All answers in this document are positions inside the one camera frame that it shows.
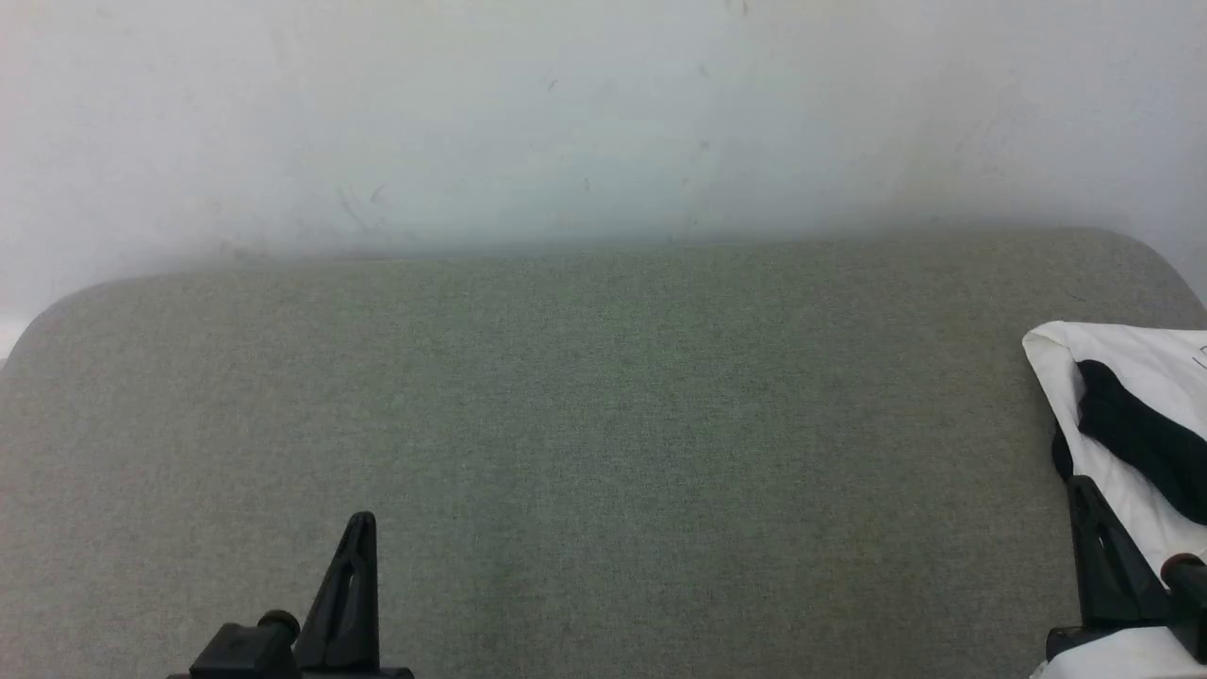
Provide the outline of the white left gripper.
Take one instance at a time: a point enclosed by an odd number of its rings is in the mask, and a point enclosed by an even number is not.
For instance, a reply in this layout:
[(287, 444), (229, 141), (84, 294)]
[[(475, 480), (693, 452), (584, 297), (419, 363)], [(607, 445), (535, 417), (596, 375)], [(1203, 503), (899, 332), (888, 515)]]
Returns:
[(416, 679), (409, 668), (380, 668), (377, 537), (373, 513), (350, 516), (297, 639), (301, 671), (168, 679)]

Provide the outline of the black and white garment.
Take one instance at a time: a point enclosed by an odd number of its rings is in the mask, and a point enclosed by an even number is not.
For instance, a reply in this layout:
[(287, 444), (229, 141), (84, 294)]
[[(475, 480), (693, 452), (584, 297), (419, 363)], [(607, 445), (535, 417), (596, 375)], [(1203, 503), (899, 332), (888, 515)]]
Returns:
[(1150, 570), (1207, 562), (1207, 330), (1050, 322), (1022, 349), (1061, 476), (1098, 486)]

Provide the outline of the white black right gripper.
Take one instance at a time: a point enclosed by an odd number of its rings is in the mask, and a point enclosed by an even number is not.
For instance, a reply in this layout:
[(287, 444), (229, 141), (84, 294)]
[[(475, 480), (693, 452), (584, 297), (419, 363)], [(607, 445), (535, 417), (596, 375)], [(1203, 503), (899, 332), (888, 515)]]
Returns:
[(1032, 679), (1207, 679), (1207, 621), (1161, 626), (1164, 581), (1091, 478), (1069, 478), (1068, 510), (1086, 628), (1053, 628)]

